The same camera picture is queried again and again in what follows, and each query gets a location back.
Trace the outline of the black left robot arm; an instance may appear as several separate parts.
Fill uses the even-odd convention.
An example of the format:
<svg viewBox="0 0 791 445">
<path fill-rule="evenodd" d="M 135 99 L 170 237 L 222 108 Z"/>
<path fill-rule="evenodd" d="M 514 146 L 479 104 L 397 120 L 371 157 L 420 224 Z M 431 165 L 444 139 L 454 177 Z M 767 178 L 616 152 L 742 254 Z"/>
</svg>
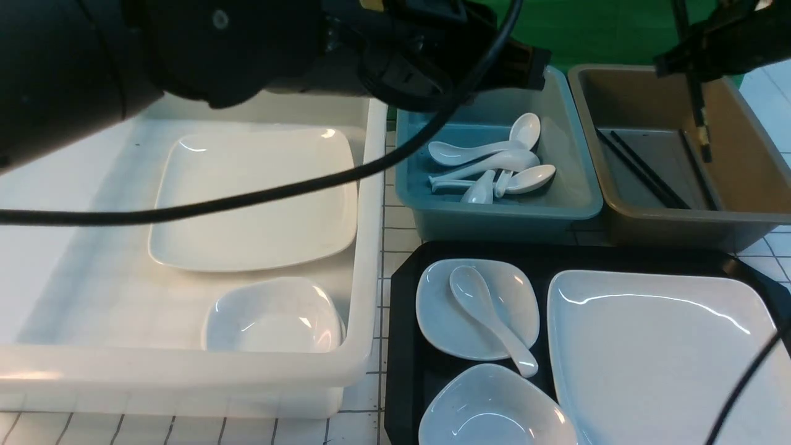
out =
<svg viewBox="0 0 791 445">
<path fill-rule="evenodd" d="M 436 112 L 497 32 L 477 1 L 3 1 L 2 172 L 164 94 L 210 109 L 265 91 Z"/>
</svg>

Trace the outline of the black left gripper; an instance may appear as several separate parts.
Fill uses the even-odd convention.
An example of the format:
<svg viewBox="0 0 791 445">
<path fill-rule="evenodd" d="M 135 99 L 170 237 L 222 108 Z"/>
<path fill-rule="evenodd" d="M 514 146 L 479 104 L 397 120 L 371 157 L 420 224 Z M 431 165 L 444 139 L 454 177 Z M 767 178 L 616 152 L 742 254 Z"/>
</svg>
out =
<svg viewBox="0 0 791 445">
<path fill-rule="evenodd" d="M 505 22 L 482 1 L 324 1 L 321 91 L 435 112 Z"/>
</svg>

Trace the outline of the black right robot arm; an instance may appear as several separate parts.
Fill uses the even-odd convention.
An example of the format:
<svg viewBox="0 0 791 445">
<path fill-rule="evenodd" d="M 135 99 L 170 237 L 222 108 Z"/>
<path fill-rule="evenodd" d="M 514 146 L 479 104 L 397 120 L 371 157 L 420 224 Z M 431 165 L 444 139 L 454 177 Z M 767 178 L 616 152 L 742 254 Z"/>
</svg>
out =
<svg viewBox="0 0 791 445">
<path fill-rule="evenodd" d="M 690 74 L 707 83 L 747 74 L 790 57 L 790 2 L 719 1 L 690 23 L 675 47 L 654 58 L 658 78 Z"/>
</svg>

